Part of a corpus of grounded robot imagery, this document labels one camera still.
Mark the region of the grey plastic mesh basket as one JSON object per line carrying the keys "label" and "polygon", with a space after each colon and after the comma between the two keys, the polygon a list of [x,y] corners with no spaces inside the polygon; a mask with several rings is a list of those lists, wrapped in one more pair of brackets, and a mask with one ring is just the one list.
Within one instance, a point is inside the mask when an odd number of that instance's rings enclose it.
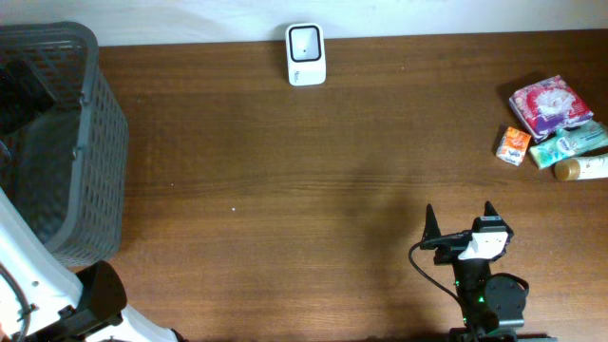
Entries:
{"label": "grey plastic mesh basket", "polygon": [[2,27],[1,188],[61,264],[119,251],[128,140],[89,28]]}

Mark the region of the orange snack packet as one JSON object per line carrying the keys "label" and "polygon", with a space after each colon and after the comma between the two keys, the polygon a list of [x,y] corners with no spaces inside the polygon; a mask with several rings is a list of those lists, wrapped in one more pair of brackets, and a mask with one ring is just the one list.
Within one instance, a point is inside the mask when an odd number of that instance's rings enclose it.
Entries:
{"label": "orange snack packet", "polygon": [[500,140],[496,156],[507,163],[519,166],[525,157],[531,136],[517,128],[508,127]]}

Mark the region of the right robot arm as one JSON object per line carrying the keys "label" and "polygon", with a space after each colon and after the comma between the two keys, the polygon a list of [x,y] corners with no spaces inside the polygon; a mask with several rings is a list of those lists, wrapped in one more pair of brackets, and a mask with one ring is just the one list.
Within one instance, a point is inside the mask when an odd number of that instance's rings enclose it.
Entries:
{"label": "right robot arm", "polygon": [[[552,341],[546,334],[519,335],[524,326],[523,311],[530,286],[524,279],[491,272],[490,264],[506,253],[514,237],[512,228],[488,201],[484,213],[473,220],[468,230],[444,235],[441,233],[433,207],[426,207],[425,227],[419,242],[410,247],[411,266],[427,281],[450,295],[458,304],[462,328],[452,328],[448,341]],[[434,252],[436,266],[449,265],[454,274],[454,291],[435,280],[414,261],[417,249]]]}

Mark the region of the teal tissue pocket pack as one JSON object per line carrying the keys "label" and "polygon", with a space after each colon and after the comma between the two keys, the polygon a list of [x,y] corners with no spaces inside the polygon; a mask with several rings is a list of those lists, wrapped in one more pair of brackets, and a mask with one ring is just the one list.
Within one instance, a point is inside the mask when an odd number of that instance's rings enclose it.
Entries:
{"label": "teal tissue pocket pack", "polygon": [[574,157],[579,153],[580,144],[570,136],[557,136],[546,142],[532,146],[529,150],[539,169],[547,168],[557,162]]}

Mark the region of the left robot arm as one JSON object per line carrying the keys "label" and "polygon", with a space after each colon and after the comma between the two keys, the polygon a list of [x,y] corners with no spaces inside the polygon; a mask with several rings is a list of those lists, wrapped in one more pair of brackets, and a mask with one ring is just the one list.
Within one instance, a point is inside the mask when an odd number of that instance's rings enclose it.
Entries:
{"label": "left robot arm", "polygon": [[3,341],[182,341],[127,303],[115,269],[98,261],[74,274],[33,234],[1,194]]}

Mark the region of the red purple snack packet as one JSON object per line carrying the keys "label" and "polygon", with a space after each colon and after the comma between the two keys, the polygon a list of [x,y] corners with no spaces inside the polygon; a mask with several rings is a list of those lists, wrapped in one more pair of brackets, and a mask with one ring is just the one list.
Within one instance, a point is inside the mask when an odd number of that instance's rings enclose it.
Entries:
{"label": "red purple snack packet", "polygon": [[589,122],[593,111],[560,75],[516,90],[509,98],[516,117],[536,143],[560,129]]}

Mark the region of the white lotion tube gold cap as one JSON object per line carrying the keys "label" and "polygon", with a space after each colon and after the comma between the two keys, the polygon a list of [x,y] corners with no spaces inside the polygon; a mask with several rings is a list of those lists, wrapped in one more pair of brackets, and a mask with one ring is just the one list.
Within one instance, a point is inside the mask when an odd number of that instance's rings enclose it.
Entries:
{"label": "white lotion tube gold cap", "polygon": [[554,168],[559,181],[583,181],[607,177],[607,155],[576,157],[559,161]]}

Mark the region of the teal green snack packet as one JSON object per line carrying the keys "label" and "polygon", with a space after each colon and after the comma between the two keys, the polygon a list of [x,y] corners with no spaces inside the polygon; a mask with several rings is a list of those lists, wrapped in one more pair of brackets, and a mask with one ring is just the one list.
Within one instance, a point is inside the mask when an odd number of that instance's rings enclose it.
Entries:
{"label": "teal green snack packet", "polygon": [[556,147],[561,158],[582,155],[607,145],[607,127],[603,123],[589,121],[572,130],[561,130]]}

